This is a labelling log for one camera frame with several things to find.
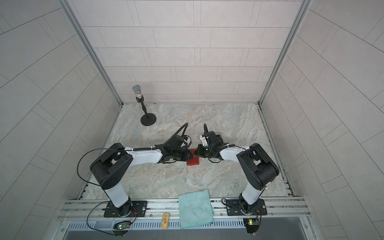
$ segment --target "teal cloth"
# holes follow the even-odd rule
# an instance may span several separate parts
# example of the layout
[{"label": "teal cloth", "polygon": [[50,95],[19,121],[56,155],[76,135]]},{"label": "teal cloth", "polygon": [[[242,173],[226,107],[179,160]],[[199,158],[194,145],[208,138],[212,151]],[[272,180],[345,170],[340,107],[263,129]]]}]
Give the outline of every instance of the teal cloth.
[{"label": "teal cloth", "polygon": [[209,200],[208,189],[179,195],[181,228],[191,228],[212,223],[214,209]]}]

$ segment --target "silver mesh microphone grille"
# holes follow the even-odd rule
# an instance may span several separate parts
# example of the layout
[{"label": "silver mesh microphone grille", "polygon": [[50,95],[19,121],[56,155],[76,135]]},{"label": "silver mesh microphone grille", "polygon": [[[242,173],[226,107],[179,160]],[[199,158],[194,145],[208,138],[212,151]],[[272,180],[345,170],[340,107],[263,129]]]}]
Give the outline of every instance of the silver mesh microphone grille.
[{"label": "silver mesh microphone grille", "polygon": [[141,87],[140,85],[135,85],[132,87],[132,91],[134,91],[135,93],[141,93]]}]

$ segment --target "tiled wall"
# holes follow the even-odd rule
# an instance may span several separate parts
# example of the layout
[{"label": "tiled wall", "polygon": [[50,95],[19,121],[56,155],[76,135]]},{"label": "tiled wall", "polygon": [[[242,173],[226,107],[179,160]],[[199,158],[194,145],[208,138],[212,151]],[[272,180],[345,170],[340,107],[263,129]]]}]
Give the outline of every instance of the tiled wall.
[{"label": "tiled wall", "polygon": [[384,1],[314,0],[262,108],[325,239],[384,237]]},{"label": "tiled wall", "polygon": [[0,239],[40,239],[118,109],[56,0],[0,2]]},{"label": "tiled wall", "polygon": [[68,0],[123,102],[256,102],[300,1]]}]

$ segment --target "black mounting plate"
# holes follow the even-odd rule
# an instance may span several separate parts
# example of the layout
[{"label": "black mounting plate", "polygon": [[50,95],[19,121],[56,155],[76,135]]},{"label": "black mounting plate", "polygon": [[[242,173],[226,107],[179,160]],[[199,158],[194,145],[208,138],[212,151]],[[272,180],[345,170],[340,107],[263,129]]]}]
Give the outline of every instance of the black mounting plate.
[{"label": "black mounting plate", "polygon": [[[239,201],[240,200],[238,199],[227,199],[227,202],[229,205],[238,206],[238,207],[231,207],[229,209],[227,208],[228,216],[248,216],[241,211]],[[267,215],[268,213],[266,211],[266,208],[263,208],[263,206],[265,206],[264,200],[259,199],[256,203],[256,208],[260,211],[262,215]],[[256,216],[256,215],[259,215],[257,211],[254,211],[252,214],[250,214],[250,216]]]},{"label": "black mounting plate", "polygon": [[[147,210],[147,201],[132,201],[133,207],[136,209],[137,217],[144,217],[145,212]],[[104,212],[104,217],[120,217],[118,214],[115,213],[115,205],[111,201],[108,202],[106,209],[110,209],[109,211],[106,210]]]}]

